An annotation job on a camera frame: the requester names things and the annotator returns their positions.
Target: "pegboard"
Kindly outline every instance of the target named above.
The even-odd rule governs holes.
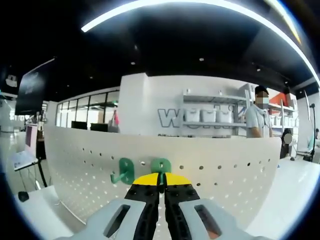
[[[110,180],[112,172],[119,175],[120,158],[133,161],[135,178],[151,173],[153,159],[166,158],[174,174],[188,178],[201,198],[215,201],[244,229],[269,192],[281,149],[280,138],[158,137],[56,126],[44,130],[55,190],[83,222],[129,190],[129,185]],[[162,194],[153,239],[170,239]]]

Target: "desk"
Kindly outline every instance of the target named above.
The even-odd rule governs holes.
[[[320,165],[304,160],[279,161],[275,178],[259,213],[246,229],[253,236],[280,239],[295,223],[317,185]],[[69,237],[84,225],[59,202],[54,186],[30,192],[30,199],[16,202],[27,220],[45,240]]]

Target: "black ceiling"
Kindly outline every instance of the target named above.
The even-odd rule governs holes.
[[[217,6],[148,6],[113,17],[86,33],[81,31],[90,20],[128,2],[131,0],[12,0],[10,6],[0,9],[5,33],[0,64],[11,66],[9,73],[20,80],[26,72],[56,57],[57,68],[45,96],[52,101],[117,87],[123,75],[140,72],[149,76],[225,77],[279,91],[285,90],[287,81],[293,87],[312,77],[298,54],[273,31]],[[263,1],[232,2],[269,19],[297,43],[287,25]],[[301,21],[304,25],[308,26],[308,20]],[[313,35],[308,48],[315,53],[315,61],[305,51],[315,67],[320,62],[313,44],[316,40]],[[3,91],[18,93],[8,86]]]

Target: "led light strip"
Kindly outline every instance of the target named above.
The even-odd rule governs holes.
[[[241,13],[243,15],[246,15],[259,23],[265,25],[267,28],[274,31],[276,34],[278,34],[283,40],[285,40],[295,51],[299,56],[302,58],[302,60],[305,62],[306,66],[311,71],[312,75],[314,76],[314,79],[316,80],[318,86],[320,87],[320,80],[316,74],[316,71],[312,67],[311,63],[305,56],[305,54],[300,50],[300,48],[291,40],[290,37],[288,37],[283,31],[281,31],[278,27],[276,27],[273,23],[265,19],[264,17],[260,16],[259,14],[255,13],[254,11],[251,11],[243,6],[237,5],[235,3],[231,3],[225,0],[138,0],[133,1],[127,4],[124,4],[122,6],[116,7],[112,9],[111,11],[108,11],[88,24],[84,25],[81,30],[83,32],[87,32],[90,29],[94,28],[95,26],[99,25],[100,23],[111,19],[112,17],[115,17],[117,15],[123,14],[125,12],[128,12],[133,9],[138,9],[146,6],[152,6],[152,5],[159,5],[159,4],[166,4],[166,3],[200,3],[200,4],[208,4],[208,5],[214,5],[226,9],[233,10],[235,12]]]

